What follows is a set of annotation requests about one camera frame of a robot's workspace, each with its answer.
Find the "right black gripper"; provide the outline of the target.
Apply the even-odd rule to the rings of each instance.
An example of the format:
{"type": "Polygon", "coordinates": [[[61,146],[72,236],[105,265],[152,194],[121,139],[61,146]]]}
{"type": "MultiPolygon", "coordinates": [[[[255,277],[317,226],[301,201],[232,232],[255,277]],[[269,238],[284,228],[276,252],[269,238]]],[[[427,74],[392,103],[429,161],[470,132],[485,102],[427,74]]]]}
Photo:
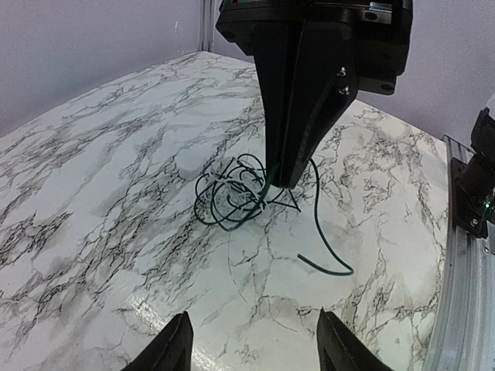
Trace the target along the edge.
{"type": "Polygon", "coordinates": [[[392,95],[405,71],[412,1],[222,1],[219,12],[217,31],[254,57],[266,165],[279,188],[296,186],[316,147],[357,96],[358,76],[360,90],[392,95]],[[283,139],[288,31],[283,23],[303,22],[283,139]]]}

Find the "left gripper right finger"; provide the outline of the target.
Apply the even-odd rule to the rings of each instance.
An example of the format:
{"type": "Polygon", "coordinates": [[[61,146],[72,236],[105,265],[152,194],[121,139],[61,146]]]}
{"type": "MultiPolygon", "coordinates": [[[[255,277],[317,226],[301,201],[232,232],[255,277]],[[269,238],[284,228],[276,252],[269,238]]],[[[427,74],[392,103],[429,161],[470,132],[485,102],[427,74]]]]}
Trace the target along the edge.
{"type": "Polygon", "coordinates": [[[321,371],[392,371],[332,311],[320,310],[316,341],[321,371]]]}

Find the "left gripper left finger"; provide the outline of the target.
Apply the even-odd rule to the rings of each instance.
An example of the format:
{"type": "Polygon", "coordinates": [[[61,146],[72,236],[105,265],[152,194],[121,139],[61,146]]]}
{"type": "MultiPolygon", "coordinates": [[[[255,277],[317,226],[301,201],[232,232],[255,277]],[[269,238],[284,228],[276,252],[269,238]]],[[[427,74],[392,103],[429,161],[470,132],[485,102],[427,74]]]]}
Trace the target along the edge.
{"type": "Polygon", "coordinates": [[[185,311],[175,315],[124,371],[190,371],[193,327],[185,311]]]}

